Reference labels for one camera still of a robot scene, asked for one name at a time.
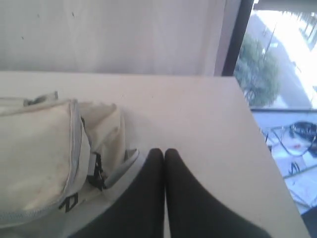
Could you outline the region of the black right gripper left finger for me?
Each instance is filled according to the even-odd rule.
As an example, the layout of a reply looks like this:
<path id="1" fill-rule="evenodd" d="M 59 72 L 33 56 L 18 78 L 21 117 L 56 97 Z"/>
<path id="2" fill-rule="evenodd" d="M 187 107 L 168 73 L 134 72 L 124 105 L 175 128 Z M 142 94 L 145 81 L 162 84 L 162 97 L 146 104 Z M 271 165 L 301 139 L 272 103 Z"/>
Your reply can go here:
<path id="1" fill-rule="evenodd" d="M 164 157 L 158 148 L 146 156 L 144 165 L 128 189 L 111 207 L 74 238 L 161 238 L 164 232 Z"/>

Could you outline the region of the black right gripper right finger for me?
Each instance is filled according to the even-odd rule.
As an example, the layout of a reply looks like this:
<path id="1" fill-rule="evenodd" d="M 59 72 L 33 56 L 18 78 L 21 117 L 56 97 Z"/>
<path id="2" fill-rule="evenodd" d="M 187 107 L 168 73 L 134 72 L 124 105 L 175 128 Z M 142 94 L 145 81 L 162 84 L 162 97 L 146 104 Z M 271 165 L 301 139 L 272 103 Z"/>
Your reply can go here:
<path id="1" fill-rule="evenodd" d="M 213 197 L 176 149 L 164 155 L 170 235 L 173 238 L 268 238 L 270 234 Z"/>

